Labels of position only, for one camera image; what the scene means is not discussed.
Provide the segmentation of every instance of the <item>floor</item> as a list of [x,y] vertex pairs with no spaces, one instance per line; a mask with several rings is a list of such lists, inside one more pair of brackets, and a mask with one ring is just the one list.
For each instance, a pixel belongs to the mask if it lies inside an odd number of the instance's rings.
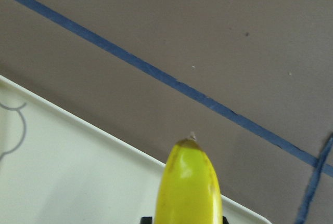
[[[333,130],[332,0],[36,1],[0,0],[1,75],[163,162],[194,131],[223,195],[296,223]],[[332,166],[307,224],[333,219]]]

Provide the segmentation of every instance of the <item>toy banana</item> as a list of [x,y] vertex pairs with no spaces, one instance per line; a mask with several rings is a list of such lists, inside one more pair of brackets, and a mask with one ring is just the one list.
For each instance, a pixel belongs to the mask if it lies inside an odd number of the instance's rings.
[[222,200],[212,163],[192,136],[166,162],[154,224],[221,224]]

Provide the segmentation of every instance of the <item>white tray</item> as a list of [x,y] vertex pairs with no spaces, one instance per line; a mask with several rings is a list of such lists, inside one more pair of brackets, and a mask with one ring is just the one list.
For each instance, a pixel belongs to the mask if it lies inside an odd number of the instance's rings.
[[[5,224],[138,224],[164,164],[0,76],[0,216]],[[231,224],[270,223],[223,196]]]

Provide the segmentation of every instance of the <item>blue tape strip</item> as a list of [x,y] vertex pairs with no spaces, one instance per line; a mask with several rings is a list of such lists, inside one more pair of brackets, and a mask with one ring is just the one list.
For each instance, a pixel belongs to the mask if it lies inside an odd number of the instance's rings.
[[319,159],[318,159],[318,164],[316,168],[313,171],[313,174],[310,179],[310,183],[308,185],[308,188],[306,190],[303,203],[299,209],[295,224],[304,224],[306,221],[306,217],[308,216],[309,213],[309,208],[310,204],[313,200],[314,194],[317,190],[319,180],[321,178],[321,174],[324,168],[325,161],[327,159],[328,153],[331,151],[333,144],[333,135],[328,139],[326,142],[326,145],[324,146]]
[[[296,156],[300,160],[308,163],[309,165],[313,167],[316,166],[317,158],[315,158],[314,156],[297,148],[287,140],[261,127],[260,125],[254,123],[253,121],[247,119],[246,117],[236,114],[228,107],[222,105],[221,103],[215,101],[212,98],[207,97],[205,94],[195,90],[194,88],[182,82],[179,82],[176,78],[168,75],[167,73],[159,70],[158,68],[147,63],[146,61],[125,51],[119,46],[109,42],[107,39],[91,32],[90,30],[84,28],[83,26],[75,23],[74,21],[64,17],[63,15],[53,11],[52,9],[44,6],[43,4],[35,0],[15,0],[15,1],[23,4],[24,6],[32,9],[33,11],[39,13],[45,18],[57,23],[58,25],[66,28],[67,30],[86,39],[87,41],[100,47],[101,49],[115,55],[116,57],[122,59],[123,61],[137,67],[141,71],[149,74],[150,76],[156,78],[157,80],[178,90],[184,95],[187,95],[189,98],[196,100],[197,102],[203,104],[204,106],[215,111],[216,113],[226,117],[227,119],[233,121],[234,123],[242,126],[243,128],[251,131],[252,133],[266,139],[268,142],[280,147],[281,149],[287,151],[288,153]],[[325,173],[333,177],[333,167],[330,165],[326,165]]]

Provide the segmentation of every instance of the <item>banana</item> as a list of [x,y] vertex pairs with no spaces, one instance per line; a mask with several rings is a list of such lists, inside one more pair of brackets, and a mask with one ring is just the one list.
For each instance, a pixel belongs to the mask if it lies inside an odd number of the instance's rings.
[[212,163],[191,136],[166,162],[154,224],[222,224],[222,200]]

